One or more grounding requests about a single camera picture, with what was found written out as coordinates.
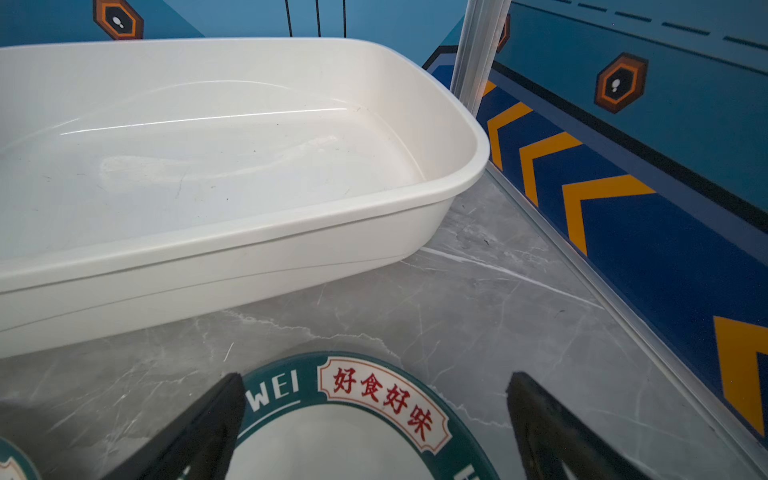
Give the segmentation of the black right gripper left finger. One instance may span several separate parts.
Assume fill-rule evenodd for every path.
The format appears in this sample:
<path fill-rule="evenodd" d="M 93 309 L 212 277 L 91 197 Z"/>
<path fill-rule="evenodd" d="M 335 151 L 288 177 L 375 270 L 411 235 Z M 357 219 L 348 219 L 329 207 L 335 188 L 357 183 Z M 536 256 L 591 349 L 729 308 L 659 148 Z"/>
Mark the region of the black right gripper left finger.
<path fill-rule="evenodd" d="M 223 377 L 107 479 L 223 479 L 245 409 L 238 373 Z"/>

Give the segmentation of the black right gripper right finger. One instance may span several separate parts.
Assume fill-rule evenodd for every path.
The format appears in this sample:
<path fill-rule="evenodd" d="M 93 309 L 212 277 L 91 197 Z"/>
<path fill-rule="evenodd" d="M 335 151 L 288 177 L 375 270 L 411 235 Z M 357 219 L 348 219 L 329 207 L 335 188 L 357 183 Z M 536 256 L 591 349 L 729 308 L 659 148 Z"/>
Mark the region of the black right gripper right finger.
<path fill-rule="evenodd" d="M 507 410 L 528 479 L 646 479 L 525 372 L 512 374 Z"/>

